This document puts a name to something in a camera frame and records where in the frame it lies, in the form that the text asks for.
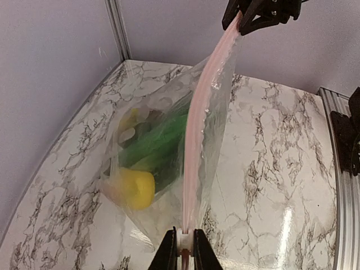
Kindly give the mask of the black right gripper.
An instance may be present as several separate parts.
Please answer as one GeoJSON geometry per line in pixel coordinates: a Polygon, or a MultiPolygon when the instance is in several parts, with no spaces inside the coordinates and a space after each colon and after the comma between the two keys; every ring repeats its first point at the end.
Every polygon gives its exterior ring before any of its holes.
{"type": "Polygon", "coordinates": [[[237,15],[241,15],[238,31],[242,36],[256,30],[286,24],[300,15],[301,1],[297,0],[229,0],[222,19],[226,30],[237,15]]]}

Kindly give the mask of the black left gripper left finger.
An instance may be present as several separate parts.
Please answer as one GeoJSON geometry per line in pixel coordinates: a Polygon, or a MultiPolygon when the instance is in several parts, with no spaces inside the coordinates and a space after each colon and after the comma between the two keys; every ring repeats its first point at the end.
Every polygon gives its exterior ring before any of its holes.
{"type": "Polygon", "coordinates": [[[148,270],[177,270],[177,230],[168,230],[148,270]]]}

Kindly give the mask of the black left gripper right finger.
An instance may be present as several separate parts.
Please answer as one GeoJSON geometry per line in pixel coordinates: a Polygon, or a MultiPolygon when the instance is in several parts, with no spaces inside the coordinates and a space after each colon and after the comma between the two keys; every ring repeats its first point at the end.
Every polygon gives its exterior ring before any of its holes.
{"type": "Polygon", "coordinates": [[[193,233],[193,257],[195,270],[223,269],[202,229],[195,229],[193,233]]]}

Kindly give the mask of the white zipper slider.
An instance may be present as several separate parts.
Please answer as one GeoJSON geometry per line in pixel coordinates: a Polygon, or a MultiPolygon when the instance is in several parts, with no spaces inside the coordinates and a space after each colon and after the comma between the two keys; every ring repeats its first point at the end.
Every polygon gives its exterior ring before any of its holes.
{"type": "Polygon", "coordinates": [[[186,233],[181,228],[176,229],[177,255],[180,256],[184,251],[189,252],[190,256],[194,253],[194,230],[189,229],[186,233]]]}

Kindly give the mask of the yellow lemon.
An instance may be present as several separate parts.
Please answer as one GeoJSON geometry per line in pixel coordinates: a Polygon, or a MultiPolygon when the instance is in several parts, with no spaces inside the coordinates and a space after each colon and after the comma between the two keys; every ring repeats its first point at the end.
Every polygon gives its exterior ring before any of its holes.
{"type": "Polygon", "coordinates": [[[106,192],[117,205],[143,210],[151,205],[155,197],[155,178],[150,172],[119,168],[110,177],[106,192]]]}
{"type": "Polygon", "coordinates": [[[135,127],[139,123],[143,123],[149,116],[149,113],[150,109],[145,106],[132,108],[124,114],[118,126],[119,145],[131,139],[136,134],[135,127]]]}

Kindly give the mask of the clear zip top bag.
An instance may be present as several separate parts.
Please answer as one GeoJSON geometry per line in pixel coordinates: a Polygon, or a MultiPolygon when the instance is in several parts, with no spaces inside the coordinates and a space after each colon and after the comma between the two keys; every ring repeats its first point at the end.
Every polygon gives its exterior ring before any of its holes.
{"type": "Polygon", "coordinates": [[[220,269],[201,228],[215,178],[238,52],[236,12],[213,53],[119,113],[101,192],[156,249],[151,269],[220,269]]]}

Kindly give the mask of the green cucumber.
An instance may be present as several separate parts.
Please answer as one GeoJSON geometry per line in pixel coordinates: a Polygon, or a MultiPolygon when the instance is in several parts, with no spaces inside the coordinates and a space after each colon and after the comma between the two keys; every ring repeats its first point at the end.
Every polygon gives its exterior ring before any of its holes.
{"type": "Polygon", "coordinates": [[[161,145],[171,142],[184,135],[187,123],[187,114],[173,116],[151,131],[140,136],[128,147],[119,152],[119,166],[130,168],[158,149],[161,145]]]}

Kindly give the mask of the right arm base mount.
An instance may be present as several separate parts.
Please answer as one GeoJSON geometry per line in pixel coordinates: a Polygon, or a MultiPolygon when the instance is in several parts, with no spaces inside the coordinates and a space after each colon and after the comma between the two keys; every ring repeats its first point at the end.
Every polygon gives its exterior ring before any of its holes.
{"type": "Polygon", "coordinates": [[[348,105],[350,117],[335,111],[330,116],[340,169],[356,177],[359,175],[359,87],[351,95],[348,105]]]}

